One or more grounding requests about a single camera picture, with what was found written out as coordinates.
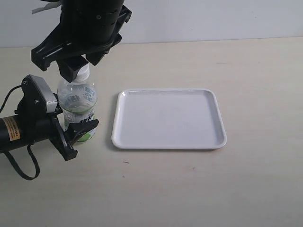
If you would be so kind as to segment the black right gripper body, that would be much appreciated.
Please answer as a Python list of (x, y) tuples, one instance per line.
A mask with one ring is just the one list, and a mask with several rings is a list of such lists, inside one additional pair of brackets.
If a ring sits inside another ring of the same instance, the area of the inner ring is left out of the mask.
[(131, 15), (125, 5), (62, 5), (59, 24), (31, 50), (31, 61), (42, 71), (53, 61), (82, 55), (97, 65), (121, 42), (120, 29)]

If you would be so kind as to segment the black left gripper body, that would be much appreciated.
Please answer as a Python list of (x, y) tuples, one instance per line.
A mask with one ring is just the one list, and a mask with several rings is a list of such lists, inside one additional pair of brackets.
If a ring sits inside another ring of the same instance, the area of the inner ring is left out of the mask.
[[(23, 94), (23, 88), (26, 83), (27, 81), (24, 77), (21, 83)], [(65, 161), (74, 159), (78, 152), (74, 150), (71, 143), (67, 141), (57, 118), (57, 115), (59, 114), (40, 114), (37, 111), (37, 106), (34, 107), (34, 105), (31, 105), (25, 94), (15, 110), (15, 113), (20, 117), (24, 124), (23, 129), (29, 142), (35, 143), (43, 140), (50, 140)]]

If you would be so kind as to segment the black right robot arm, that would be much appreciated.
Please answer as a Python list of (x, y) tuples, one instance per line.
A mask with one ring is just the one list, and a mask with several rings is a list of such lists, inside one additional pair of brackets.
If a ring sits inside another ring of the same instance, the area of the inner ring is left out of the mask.
[(49, 0), (32, 12), (56, 7), (61, 7), (60, 22), (31, 50), (31, 61), (42, 71), (55, 61), (60, 75), (73, 82), (83, 66), (96, 66), (121, 42), (120, 29), (132, 12), (122, 0)]

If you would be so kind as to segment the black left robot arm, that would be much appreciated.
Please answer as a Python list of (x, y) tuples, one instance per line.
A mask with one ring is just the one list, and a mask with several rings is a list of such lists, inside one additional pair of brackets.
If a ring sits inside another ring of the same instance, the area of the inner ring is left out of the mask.
[(73, 144), (84, 134), (95, 129), (97, 119), (71, 123), (63, 130), (57, 116), (62, 109), (57, 95), (42, 77), (27, 75), (20, 85), (24, 96), (15, 115), (0, 120), (0, 151), (11, 151), (43, 140), (50, 140), (65, 161), (74, 159), (78, 152)]

